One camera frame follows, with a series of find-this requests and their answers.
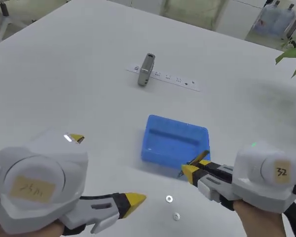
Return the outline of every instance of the power strip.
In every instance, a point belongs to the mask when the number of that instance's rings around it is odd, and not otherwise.
[[[127,68],[126,70],[139,74],[140,66],[139,65],[132,65],[129,68]],[[157,80],[165,81],[167,83],[171,83],[174,85],[179,85],[181,87],[184,87],[184,88],[187,88],[190,90],[200,91],[199,87],[198,87],[198,83],[194,80],[189,80],[189,79],[185,79],[185,78],[181,78],[181,77],[177,77],[177,76],[172,76],[168,73],[164,73],[161,71],[155,71],[155,70],[153,70],[151,72],[150,77],[157,79]]]

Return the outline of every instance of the human hand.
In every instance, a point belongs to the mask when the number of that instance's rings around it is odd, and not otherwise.
[[[286,237],[281,214],[260,210],[244,201],[234,201],[247,237]]]
[[[0,237],[59,237],[63,232],[64,225],[60,222],[54,222],[39,231],[19,235],[8,235],[0,226]]]

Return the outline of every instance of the blue plastic box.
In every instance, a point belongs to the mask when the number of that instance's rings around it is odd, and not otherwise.
[[[142,159],[181,170],[181,165],[209,150],[204,127],[150,115],[147,121]]]

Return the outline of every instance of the tabletop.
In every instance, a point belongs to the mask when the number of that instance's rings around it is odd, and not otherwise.
[[[126,68],[148,52],[155,69],[196,80],[200,92],[154,79],[139,87]],[[147,195],[99,237],[243,237],[234,212],[142,162],[141,144],[154,114],[208,128],[216,163],[233,165],[258,140],[296,153],[296,60],[275,67],[279,54],[113,2],[73,0],[0,43],[0,149],[49,127],[85,135],[86,195]]]

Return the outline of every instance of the plastic jug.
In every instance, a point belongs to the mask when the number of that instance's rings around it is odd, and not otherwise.
[[[281,37],[284,34],[286,28],[295,18],[295,12],[293,11],[293,7],[294,4],[291,4],[288,9],[281,11],[280,16],[278,17],[271,29],[272,35]]]
[[[276,1],[274,4],[266,5],[260,14],[259,19],[256,21],[253,29],[263,35],[269,34],[274,23],[280,15],[280,10],[277,8],[280,1]]]

